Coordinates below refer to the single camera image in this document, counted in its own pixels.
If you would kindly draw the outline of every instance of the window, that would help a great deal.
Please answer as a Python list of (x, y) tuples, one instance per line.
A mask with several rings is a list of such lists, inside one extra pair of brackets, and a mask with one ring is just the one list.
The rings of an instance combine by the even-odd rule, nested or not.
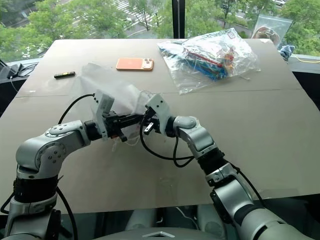
[(170, 38), (171, 0), (1, 0), (0, 58), (39, 58), (55, 40)]
[(235, 28), (251, 38), (259, 15), (273, 16), (292, 20), (279, 48), (294, 45), (296, 54), (320, 56), (319, 12), (319, 0), (186, 0), (185, 36)]

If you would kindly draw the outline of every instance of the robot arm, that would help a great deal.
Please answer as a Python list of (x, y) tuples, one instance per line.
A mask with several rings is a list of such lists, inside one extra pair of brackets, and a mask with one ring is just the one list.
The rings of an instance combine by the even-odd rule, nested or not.
[(91, 141), (120, 137), (122, 128), (137, 124), (142, 115), (116, 115), (111, 111), (114, 99), (97, 91), (94, 99), (96, 120), (62, 123), (44, 134), (28, 139), (16, 152), (17, 170), (14, 197), (10, 200), (5, 237), (21, 234), (47, 239), (60, 227), (57, 201), (58, 174), (65, 158), (89, 146)]
[(198, 119), (192, 116), (172, 117), (169, 106), (160, 95), (152, 98), (146, 107), (158, 116), (162, 134), (179, 136), (188, 144), (209, 186), (214, 187), (210, 196), (217, 212), (225, 223), (236, 227), (242, 240), (311, 239), (273, 212), (253, 203), (236, 169), (224, 159), (224, 153)]
[(271, 211), (253, 203), (236, 169), (224, 159), (224, 154), (197, 118), (173, 117), (168, 104), (158, 94), (148, 101), (143, 116), (116, 115), (110, 111), (113, 98), (99, 92), (95, 102), (95, 121), (72, 121), (53, 126), (43, 135), (24, 142), (17, 150), (15, 194), (10, 201), (6, 240), (58, 239), (56, 229), (60, 226), (60, 213), (53, 207), (64, 159), (96, 139), (120, 137), (126, 141), (121, 129), (140, 121), (147, 125), (145, 134), (155, 129), (168, 137), (178, 136), (188, 144), (206, 181), (214, 187), (210, 196), (221, 219), (233, 223), (241, 239), (310, 239)]

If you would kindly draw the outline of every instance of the blue cloth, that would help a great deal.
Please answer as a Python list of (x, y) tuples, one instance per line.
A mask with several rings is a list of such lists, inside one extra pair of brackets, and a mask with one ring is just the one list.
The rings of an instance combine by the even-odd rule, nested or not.
[(285, 45), (285, 46), (282, 46), (278, 52), (280, 53), (280, 55), (283, 57), (285, 61), (288, 61), (289, 57), (294, 52), (295, 48), (296, 47), (293, 45)]

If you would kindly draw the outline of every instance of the bag of colorful items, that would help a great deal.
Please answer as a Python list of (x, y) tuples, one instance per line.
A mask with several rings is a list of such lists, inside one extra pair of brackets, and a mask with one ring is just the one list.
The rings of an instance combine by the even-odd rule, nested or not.
[(158, 43), (158, 47), (180, 94), (260, 70), (256, 54), (234, 28), (168, 40)]

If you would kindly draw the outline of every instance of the crosswalk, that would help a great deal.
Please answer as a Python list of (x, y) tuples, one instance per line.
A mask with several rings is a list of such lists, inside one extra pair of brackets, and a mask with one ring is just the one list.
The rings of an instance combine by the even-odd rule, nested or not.
[[(132, 26), (138, 24), (139, 22), (143, 22), (143, 23), (145, 22), (144, 16), (142, 14), (131, 12), (128, 9), (129, 8), (129, 3), (127, 1), (125, 1), (125, 0), (114, 0), (112, 2), (112, 4), (115, 5), (118, 10), (123, 11), (125, 14), (129, 15), (131, 17), (131, 19), (134, 19), (132, 21)], [(152, 20), (153, 16), (150, 16), (149, 14), (146, 14), (145, 18), (146, 18), (146, 21), (148, 22), (148, 25), (150, 25), (152, 27), (152, 25), (150, 24), (150, 21)]]

